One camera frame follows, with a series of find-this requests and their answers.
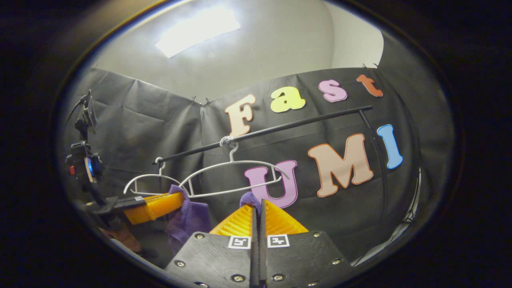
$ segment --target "foam letter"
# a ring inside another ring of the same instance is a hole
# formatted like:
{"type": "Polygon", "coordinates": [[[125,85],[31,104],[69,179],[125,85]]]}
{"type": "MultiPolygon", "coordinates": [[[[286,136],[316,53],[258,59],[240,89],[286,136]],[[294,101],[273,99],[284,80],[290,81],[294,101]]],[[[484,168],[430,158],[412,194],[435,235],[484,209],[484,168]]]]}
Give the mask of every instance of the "foam letter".
{"type": "Polygon", "coordinates": [[[320,91],[324,92],[324,98],[329,102],[337,102],[347,99],[347,92],[334,80],[326,80],[318,84],[320,91]]]}
{"type": "Polygon", "coordinates": [[[373,177],[373,171],[370,170],[366,158],[364,141],[365,137],[360,133],[349,136],[345,145],[344,158],[341,158],[329,144],[321,144],[308,151],[309,157],[316,160],[320,174],[321,188],[317,193],[319,197],[327,197],[338,191],[332,176],[336,177],[343,188],[348,187],[352,170],[354,185],[359,185],[373,177]]]}
{"type": "Polygon", "coordinates": [[[382,137],[386,150],[388,151],[388,169],[394,169],[402,164],[403,157],[398,152],[395,135],[393,135],[393,126],[387,124],[377,129],[377,134],[382,137]]]}
{"type": "Polygon", "coordinates": [[[244,123],[244,118],[247,119],[247,121],[252,120],[251,106],[245,105],[244,108],[240,110],[240,106],[247,103],[256,103],[256,97],[252,94],[249,94],[236,101],[235,103],[229,105],[226,110],[224,110],[224,112],[226,112],[229,116],[229,122],[231,122],[231,133],[229,134],[231,137],[244,135],[251,129],[249,125],[245,125],[244,123]]]}
{"type": "MultiPolygon", "coordinates": [[[[276,166],[283,170],[286,175],[290,179],[286,179],[283,176],[283,186],[285,190],[285,194],[281,198],[272,198],[268,194],[267,186],[259,186],[252,188],[252,193],[261,202],[261,199],[268,200],[274,203],[279,208],[284,208],[292,205],[295,200],[297,200],[297,183],[295,181],[295,173],[293,169],[297,167],[297,161],[288,160],[279,162],[276,166]]],[[[265,183],[265,175],[268,173],[268,168],[266,167],[255,167],[245,171],[244,175],[249,179],[250,185],[257,185],[261,183],[265,183]]]]}
{"type": "Polygon", "coordinates": [[[373,96],[382,97],[384,95],[382,90],[376,89],[375,86],[373,86],[372,83],[375,83],[373,79],[367,78],[366,76],[361,74],[357,78],[357,81],[361,82],[365,86],[366,90],[368,90],[368,92],[370,92],[370,94],[372,94],[373,96]]]}
{"type": "Polygon", "coordinates": [[[270,103],[270,108],[275,113],[285,112],[290,109],[300,109],[306,104],[306,101],[301,98],[298,89],[291,86],[275,90],[270,97],[275,99],[270,103]]]}

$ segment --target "white wall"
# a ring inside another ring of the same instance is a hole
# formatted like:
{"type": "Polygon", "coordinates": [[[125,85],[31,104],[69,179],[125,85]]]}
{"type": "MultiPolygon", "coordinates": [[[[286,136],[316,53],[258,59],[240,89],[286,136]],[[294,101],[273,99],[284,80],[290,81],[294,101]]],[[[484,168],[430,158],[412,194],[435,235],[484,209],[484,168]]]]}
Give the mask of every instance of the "white wall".
{"type": "Polygon", "coordinates": [[[195,0],[110,41],[93,67],[183,97],[197,95],[196,100],[204,103],[206,98],[219,98],[280,76],[378,63],[382,41],[377,29],[320,0],[195,0]],[[154,45],[173,23],[213,6],[232,9],[240,30],[171,58],[154,45]]]}

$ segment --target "white clothes hanger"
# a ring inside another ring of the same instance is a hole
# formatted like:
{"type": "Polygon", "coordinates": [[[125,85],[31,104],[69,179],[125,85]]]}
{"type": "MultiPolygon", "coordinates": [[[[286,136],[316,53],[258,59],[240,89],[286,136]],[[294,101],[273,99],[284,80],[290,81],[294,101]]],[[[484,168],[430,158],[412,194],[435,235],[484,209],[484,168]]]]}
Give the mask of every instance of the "white clothes hanger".
{"type": "MultiPolygon", "coordinates": [[[[158,160],[161,160],[161,159],[163,159],[163,158],[162,157],[158,157],[158,158],[155,159],[155,162],[158,163],[158,160]]],[[[165,194],[167,194],[167,193],[163,193],[163,194],[145,193],[145,192],[138,192],[138,190],[137,190],[137,179],[140,179],[142,177],[160,177],[160,178],[169,179],[169,180],[173,181],[174,183],[179,184],[180,182],[178,180],[170,178],[169,176],[162,175],[162,170],[164,168],[165,168],[165,162],[163,163],[163,166],[160,167],[160,169],[158,170],[158,174],[144,174],[144,175],[140,175],[140,176],[137,176],[137,177],[133,178],[124,187],[123,194],[126,194],[126,191],[128,190],[128,187],[130,187],[130,185],[133,182],[135,182],[135,191],[130,189],[130,192],[132,192],[133,194],[139,194],[139,195],[165,195],[165,194]]]]}
{"type": "Polygon", "coordinates": [[[238,149],[238,142],[234,142],[233,143],[232,140],[233,140],[233,137],[226,136],[226,137],[222,138],[221,142],[220,142],[221,146],[233,147],[233,149],[229,152],[229,162],[215,164],[215,165],[203,168],[201,170],[198,170],[198,171],[192,173],[191,175],[189,175],[187,178],[185,178],[185,180],[183,180],[183,182],[180,183],[179,187],[185,189],[183,187],[183,185],[185,185],[185,183],[188,182],[188,187],[190,188],[190,193],[188,194],[189,198],[207,197],[207,196],[214,196],[214,195],[232,193],[232,192],[237,192],[237,191],[242,191],[242,190],[250,190],[250,189],[255,188],[255,187],[260,187],[260,186],[276,183],[276,182],[281,181],[282,176],[279,176],[279,178],[276,179],[276,177],[275,177],[275,170],[278,170],[283,176],[286,177],[286,179],[290,179],[288,177],[288,175],[286,175],[286,173],[283,170],[279,169],[279,167],[277,167],[277,166],[275,166],[273,164],[267,163],[267,162],[253,161],[253,160],[239,160],[239,161],[235,161],[233,159],[233,153],[236,152],[236,150],[238,149]],[[265,182],[265,183],[261,183],[261,184],[257,184],[257,185],[248,186],[248,187],[233,189],[233,190],[227,190],[227,191],[220,191],[220,192],[213,192],[213,193],[207,193],[207,194],[194,195],[194,189],[192,188],[192,181],[191,181],[192,177],[194,177],[194,176],[196,176],[198,174],[201,174],[201,173],[203,173],[206,170],[210,170],[210,169],[213,169],[213,168],[222,167],[222,166],[226,166],[226,165],[232,165],[232,164],[243,164],[243,163],[255,163],[255,164],[262,164],[262,165],[271,167],[271,169],[272,169],[272,176],[273,176],[274,180],[269,181],[269,182],[265,182]]]}

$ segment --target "black rod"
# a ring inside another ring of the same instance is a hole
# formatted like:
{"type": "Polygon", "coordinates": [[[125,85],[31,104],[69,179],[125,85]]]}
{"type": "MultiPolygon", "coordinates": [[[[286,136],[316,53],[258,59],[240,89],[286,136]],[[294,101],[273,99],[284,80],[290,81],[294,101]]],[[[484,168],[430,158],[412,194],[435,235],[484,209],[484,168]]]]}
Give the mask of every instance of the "black rod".
{"type": "MultiPolygon", "coordinates": [[[[295,122],[292,122],[292,123],[283,124],[283,125],[275,126],[275,127],[272,127],[272,128],[267,128],[267,129],[259,130],[259,131],[256,131],[256,132],[248,133],[248,134],[245,134],[245,135],[242,135],[242,136],[238,136],[238,137],[234,138],[233,141],[234,142],[240,142],[240,141],[251,139],[251,138],[254,138],[254,137],[263,136],[263,135],[266,135],[266,134],[269,134],[269,133],[274,133],[274,132],[277,132],[277,131],[282,131],[282,130],[286,130],[286,129],[290,129],[290,128],[295,128],[295,127],[306,125],[306,124],[310,124],[310,123],[313,123],[313,122],[317,122],[317,121],[321,121],[321,120],[326,120],[326,119],[331,119],[331,118],[338,117],[338,116],[358,113],[360,111],[362,112],[362,111],[370,110],[370,109],[372,109],[372,106],[363,106],[363,107],[359,107],[359,108],[355,108],[355,109],[348,109],[348,110],[333,112],[333,113],[329,113],[329,114],[325,114],[325,115],[320,115],[320,116],[317,116],[317,117],[312,117],[312,118],[308,118],[308,119],[304,119],[304,120],[298,120],[298,121],[295,121],[295,122]]],[[[170,160],[173,160],[173,159],[176,159],[176,158],[180,158],[180,157],[196,154],[196,153],[199,153],[199,152],[204,152],[204,151],[215,149],[215,148],[218,148],[218,147],[220,147],[220,142],[212,143],[212,144],[203,146],[201,148],[192,149],[192,150],[189,150],[189,151],[185,151],[185,152],[181,152],[181,153],[175,154],[173,156],[170,156],[170,157],[167,157],[167,158],[164,158],[164,159],[160,159],[158,161],[158,163],[170,161],[170,160]]]]}
{"type": "Polygon", "coordinates": [[[380,165],[380,171],[382,173],[382,209],[380,211],[380,218],[379,223],[384,218],[384,214],[386,214],[386,211],[388,209],[388,170],[387,167],[384,165],[383,159],[380,157],[380,145],[379,141],[377,141],[377,136],[375,136],[375,133],[373,132],[372,126],[370,125],[370,122],[368,121],[368,118],[366,118],[366,115],[363,113],[363,111],[359,111],[359,115],[361,116],[362,120],[365,122],[366,127],[368,128],[368,131],[370,131],[370,135],[372,137],[373,142],[373,148],[375,149],[375,153],[377,153],[377,161],[380,165]]]}

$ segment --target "purple towel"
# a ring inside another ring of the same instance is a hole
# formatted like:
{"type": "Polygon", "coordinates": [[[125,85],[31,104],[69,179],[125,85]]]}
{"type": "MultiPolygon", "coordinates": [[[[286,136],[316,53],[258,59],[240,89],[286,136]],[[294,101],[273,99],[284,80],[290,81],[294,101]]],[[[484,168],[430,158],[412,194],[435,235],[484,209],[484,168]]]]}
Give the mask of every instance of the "purple towel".
{"type": "Polygon", "coordinates": [[[256,211],[258,212],[258,214],[260,214],[261,203],[258,201],[258,199],[256,199],[252,191],[245,193],[244,195],[242,195],[242,198],[240,198],[240,207],[242,207],[245,204],[249,204],[251,206],[256,207],[256,211]]]}
{"type": "Polygon", "coordinates": [[[211,231],[208,204],[192,202],[185,190],[176,185],[171,185],[169,194],[178,192],[183,193],[185,197],[183,205],[181,209],[167,215],[169,223],[165,229],[165,232],[169,235],[168,244],[174,254],[183,247],[192,233],[199,231],[208,233],[211,231]]]}

